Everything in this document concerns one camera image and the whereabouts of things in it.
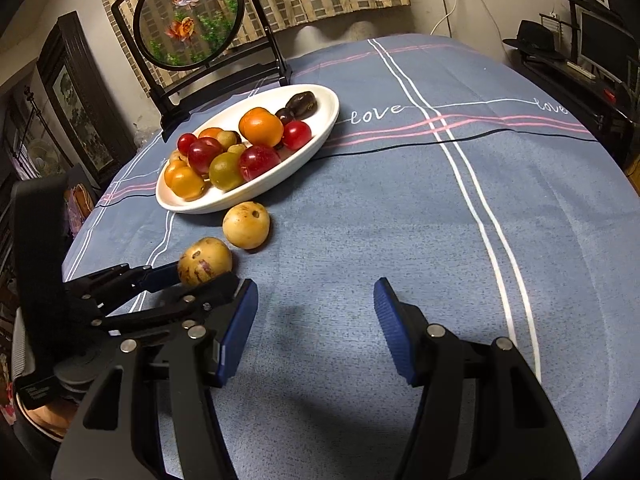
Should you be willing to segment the left hand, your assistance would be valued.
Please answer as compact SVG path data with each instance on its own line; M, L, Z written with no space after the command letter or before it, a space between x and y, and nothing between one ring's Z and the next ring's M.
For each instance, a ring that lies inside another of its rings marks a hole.
M58 399L30 410L18 396L16 406L30 426L46 437L61 442L70 430L70 425L78 411L78 405L66 399Z

